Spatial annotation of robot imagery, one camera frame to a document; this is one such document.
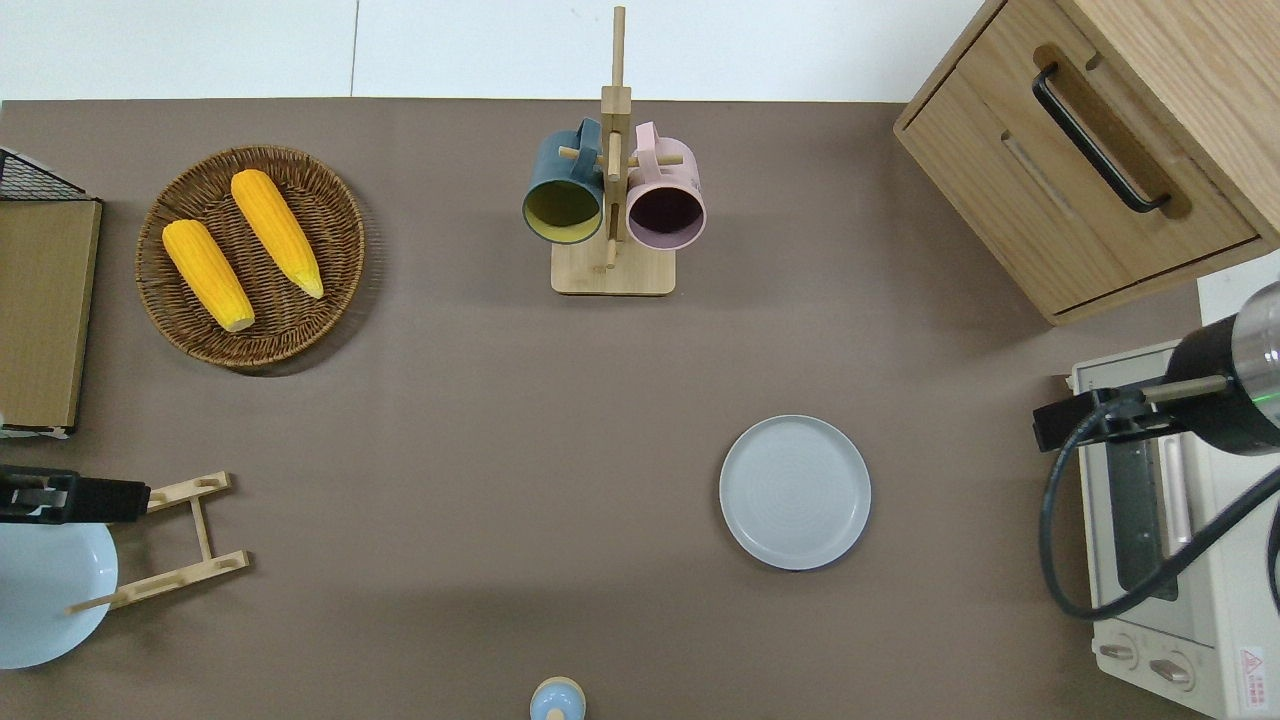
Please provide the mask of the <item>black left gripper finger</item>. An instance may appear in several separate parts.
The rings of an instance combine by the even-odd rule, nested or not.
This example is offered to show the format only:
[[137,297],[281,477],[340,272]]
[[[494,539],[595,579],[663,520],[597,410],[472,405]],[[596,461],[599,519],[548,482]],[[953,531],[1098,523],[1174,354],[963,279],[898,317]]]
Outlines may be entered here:
[[73,470],[1,466],[1,521],[63,525],[136,521],[146,512],[143,482],[84,477]]

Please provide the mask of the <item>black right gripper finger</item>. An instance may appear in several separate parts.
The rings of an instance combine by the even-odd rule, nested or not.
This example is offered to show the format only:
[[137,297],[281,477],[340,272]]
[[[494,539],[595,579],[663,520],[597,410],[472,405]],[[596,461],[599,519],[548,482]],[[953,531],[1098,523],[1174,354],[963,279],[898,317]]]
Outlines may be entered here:
[[1165,386],[1088,389],[1033,411],[1042,452],[1057,451],[1078,434],[1079,445],[1125,443],[1175,436],[1181,423],[1162,407],[1172,401]]

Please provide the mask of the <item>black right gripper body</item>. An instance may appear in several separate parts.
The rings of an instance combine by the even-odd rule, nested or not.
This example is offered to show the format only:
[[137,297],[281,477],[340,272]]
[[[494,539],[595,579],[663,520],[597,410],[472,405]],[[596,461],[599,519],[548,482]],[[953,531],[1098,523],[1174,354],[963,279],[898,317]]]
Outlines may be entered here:
[[1193,380],[1208,375],[1229,379],[1228,388],[1169,405],[1184,429],[1226,454],[1260,456],[1276,454],[1279,429],[1253,405],[1243,388],[1233,359],[1233,332],[1236,318],[1230,315],[1189,333],[1172,351],[1165,380]]

